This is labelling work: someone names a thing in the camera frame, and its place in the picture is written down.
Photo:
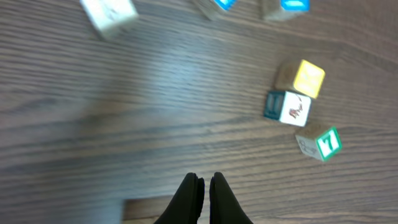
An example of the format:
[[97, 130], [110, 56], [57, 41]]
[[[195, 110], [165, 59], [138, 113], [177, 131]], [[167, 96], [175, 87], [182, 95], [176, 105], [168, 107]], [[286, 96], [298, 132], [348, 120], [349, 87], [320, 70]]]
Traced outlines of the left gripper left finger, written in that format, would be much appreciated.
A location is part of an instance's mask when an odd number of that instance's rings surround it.
[[203, 208], [205, 181], [188, 173], [154, 224], [197, 224]]

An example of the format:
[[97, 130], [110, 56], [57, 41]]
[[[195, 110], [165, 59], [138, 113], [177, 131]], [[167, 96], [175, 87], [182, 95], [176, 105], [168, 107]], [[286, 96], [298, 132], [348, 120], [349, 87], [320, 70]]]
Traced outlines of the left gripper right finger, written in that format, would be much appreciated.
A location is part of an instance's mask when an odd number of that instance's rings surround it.
[[252, 224], [222, 173], [214, 173], [209, 193], [210, 224]]

